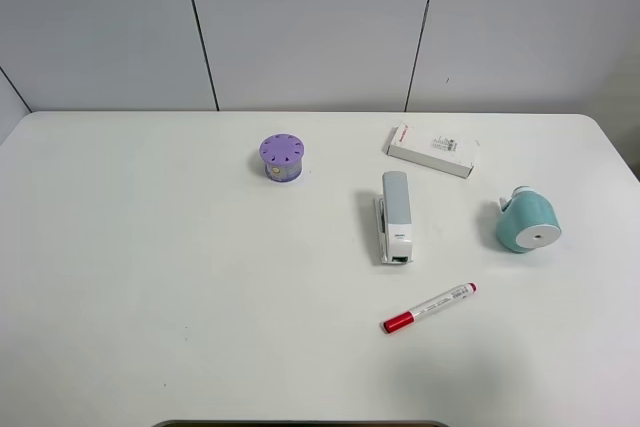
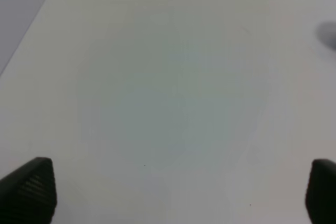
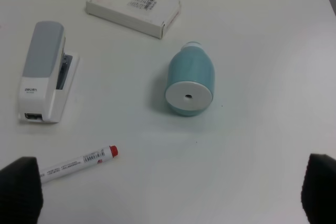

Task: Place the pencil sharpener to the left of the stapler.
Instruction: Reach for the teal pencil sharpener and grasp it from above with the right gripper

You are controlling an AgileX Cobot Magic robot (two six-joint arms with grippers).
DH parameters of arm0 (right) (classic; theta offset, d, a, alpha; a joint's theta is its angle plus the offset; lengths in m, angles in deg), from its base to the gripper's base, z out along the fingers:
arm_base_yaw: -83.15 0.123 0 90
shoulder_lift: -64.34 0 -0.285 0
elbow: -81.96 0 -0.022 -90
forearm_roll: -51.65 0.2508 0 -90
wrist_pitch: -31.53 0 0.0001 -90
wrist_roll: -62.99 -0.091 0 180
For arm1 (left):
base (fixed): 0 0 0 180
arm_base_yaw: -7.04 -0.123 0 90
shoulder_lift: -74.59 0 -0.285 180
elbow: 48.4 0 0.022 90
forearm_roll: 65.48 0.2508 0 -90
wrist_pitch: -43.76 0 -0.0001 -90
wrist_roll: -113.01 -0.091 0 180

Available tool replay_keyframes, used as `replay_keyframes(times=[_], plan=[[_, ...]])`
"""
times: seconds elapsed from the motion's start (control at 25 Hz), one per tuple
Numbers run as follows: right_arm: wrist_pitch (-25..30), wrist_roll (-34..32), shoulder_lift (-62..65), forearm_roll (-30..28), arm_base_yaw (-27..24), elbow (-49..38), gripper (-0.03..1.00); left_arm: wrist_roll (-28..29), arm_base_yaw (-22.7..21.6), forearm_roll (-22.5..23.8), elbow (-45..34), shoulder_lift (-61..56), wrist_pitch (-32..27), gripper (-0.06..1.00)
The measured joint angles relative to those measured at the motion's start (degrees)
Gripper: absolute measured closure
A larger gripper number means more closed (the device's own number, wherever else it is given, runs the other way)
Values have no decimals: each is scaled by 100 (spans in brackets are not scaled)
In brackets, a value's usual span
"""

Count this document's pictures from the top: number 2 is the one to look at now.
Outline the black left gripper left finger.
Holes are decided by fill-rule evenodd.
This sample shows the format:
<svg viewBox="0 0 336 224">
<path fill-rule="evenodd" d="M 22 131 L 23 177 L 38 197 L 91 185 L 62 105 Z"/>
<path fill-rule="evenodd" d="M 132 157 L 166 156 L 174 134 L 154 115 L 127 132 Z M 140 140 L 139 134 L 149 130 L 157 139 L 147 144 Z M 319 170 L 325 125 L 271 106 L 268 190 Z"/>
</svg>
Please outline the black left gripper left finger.
<svg viewBox="0 0 336 224">
<path fill-rule="evenodd" d="M 50 158 L 36 157 L 1 179 L 1 223 L 51 223 L 56 206 Z"/>
</svg>

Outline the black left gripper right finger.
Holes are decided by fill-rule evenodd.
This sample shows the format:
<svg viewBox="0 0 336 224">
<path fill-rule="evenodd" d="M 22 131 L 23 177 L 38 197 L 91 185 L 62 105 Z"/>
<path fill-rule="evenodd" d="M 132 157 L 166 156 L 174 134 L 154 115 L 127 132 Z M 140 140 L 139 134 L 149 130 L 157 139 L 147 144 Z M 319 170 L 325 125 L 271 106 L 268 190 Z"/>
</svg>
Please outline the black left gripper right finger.
<svg viewBox="0 0 336 224">
<path fill-rule="evenodd" d="M 312 162 L 305 205 L 311 223 L 335 223 L 335 162 Z"/>
</svg>

